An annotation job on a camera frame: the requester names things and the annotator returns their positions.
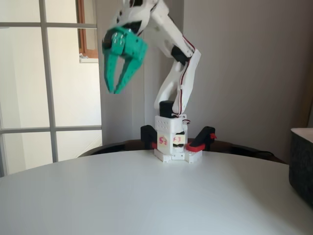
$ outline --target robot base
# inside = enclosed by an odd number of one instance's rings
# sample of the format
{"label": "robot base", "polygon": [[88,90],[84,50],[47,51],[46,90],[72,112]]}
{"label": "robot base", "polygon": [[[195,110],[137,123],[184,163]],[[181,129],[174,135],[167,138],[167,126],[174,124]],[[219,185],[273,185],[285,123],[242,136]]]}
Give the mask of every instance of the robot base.
{"label": "robot base", "polygon": [[175,153],[174,155],[170,156],[165,155],[155,149],[155,156],[157,156],[157,158],[159,158],[164,163],[168,163],[171,160],[185,160],[188,163],[194,163],[202,159],[202,151],[194,153],[185,149],[181,153]]}

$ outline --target window frame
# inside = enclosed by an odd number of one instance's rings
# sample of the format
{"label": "window frame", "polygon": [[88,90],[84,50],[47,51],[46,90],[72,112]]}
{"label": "window frame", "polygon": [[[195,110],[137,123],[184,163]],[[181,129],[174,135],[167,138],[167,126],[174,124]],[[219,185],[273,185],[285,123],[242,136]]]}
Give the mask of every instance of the window frame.
{"label": "window frame", "polygon": [[[79,24],[85,24],[85,7],[84,0],[76,0],[76,12],[77,12],[77,22]],[[98,58],[98,50],[90,50],[87,48],[86,40],[86,29],[78,29],[78,44],[79,44],[79,53],[88,58]]]}

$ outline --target gray wall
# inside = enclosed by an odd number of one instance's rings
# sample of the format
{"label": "gray wall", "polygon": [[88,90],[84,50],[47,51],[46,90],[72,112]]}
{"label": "gray wall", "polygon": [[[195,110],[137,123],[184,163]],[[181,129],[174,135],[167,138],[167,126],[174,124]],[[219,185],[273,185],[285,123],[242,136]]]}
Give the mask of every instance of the gray wall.
{"label": "gray wall", "polygon": [[184,34],[202,53],[190,136],[214,126],[218,140],[287,161],[312,30],[312,0],[185,0]]}

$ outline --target round table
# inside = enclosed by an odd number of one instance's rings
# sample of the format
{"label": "round table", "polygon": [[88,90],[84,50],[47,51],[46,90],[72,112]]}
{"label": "round table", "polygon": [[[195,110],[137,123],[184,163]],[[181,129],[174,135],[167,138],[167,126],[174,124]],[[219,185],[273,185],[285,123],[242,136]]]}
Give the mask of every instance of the round table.
{"label": "round table", "polygon": [[1,235],[308,235],[313,209],[288,166],[204,152],[162,163],[152,151],[45,165],[0,179]]}

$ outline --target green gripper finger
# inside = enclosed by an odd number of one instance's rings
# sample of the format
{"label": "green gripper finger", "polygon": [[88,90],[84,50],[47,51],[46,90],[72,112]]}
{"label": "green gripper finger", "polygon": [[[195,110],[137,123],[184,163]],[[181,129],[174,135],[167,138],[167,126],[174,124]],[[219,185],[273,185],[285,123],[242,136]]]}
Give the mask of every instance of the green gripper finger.
{"label": "green gripper finger", "polygon": [[105,56],[105,73],[104,80],[107,84],[110,93],[114,91],[114,72],[117,63],[117,59],[123,53],[125,38],[120,32],[109,31],[107,35],[112,40],[111,48],[106,49],[103,47],[103,54]]}
{"label": "green gripper finger", "polygon": [[125,59],[123,71],[114,91],[115,94],[119,94],[142,65],[148,46],[129,29],[116,27],[107,32],[102,48],[105,56],[104,77],[110,93],[114,90],[114,73],[118,57]]}

